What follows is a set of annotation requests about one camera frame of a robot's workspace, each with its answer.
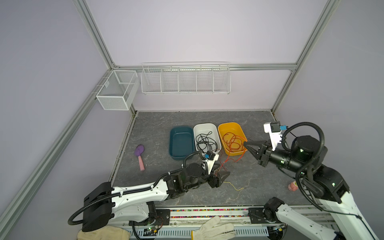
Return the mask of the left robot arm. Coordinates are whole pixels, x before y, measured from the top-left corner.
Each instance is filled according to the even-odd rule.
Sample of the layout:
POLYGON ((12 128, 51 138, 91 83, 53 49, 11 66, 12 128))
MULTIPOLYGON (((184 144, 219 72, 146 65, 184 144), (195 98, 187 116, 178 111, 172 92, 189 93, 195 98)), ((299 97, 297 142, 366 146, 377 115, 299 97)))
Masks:
POLYGON ((113 187, 104 182, 84 198, 83 207, 69 217, 68 225, 81 225, 83 232, 91 232, 108 223, 153 221, 158 217, 155 202, 180 198, 203 184, 218 188, 230 174, 219 171, 218 165, 208 173, 202 164, 192 163, 149 184, 113 187))

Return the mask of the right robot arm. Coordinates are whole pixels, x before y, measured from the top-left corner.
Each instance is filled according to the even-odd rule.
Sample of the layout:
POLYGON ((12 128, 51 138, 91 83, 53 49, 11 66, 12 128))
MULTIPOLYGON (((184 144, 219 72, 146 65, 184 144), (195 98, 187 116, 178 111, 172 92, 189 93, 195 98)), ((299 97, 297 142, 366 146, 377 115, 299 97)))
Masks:
POLYGON ((312 240, 376 240, 378 237, 363 217, 342 175, 323 164, 328 152, 323 130, 310 122, 291 127, 280 122, 264 124, 268 141, 246 141, 244 147, 266 167, 268 163, 295 173, 299 191, 318 210, 331 214, 338 231, 327 229, 294 211, 273 197, 258 212, 249 211, 251 219, 280 222, 312 240))

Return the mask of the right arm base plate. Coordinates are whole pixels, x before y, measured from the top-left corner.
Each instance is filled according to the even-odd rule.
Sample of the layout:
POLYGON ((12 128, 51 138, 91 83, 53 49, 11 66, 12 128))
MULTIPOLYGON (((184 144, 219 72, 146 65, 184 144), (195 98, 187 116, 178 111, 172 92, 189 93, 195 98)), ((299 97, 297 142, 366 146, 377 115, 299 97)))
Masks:
POLYGON ((251 224, 267 224, 264 208, 248 208, 248 216, 251 224))

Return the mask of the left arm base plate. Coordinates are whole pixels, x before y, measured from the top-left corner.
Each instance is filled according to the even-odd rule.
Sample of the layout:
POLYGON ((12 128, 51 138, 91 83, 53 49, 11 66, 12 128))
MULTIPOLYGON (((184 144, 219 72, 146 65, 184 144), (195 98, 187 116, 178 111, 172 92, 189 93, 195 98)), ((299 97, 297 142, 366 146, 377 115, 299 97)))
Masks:
POLYGON ((142 222, 135 223, 135 226, 168 226, 171 220, 170 209, 156 209, 156 213, 150 213, 150 216, 142 222))

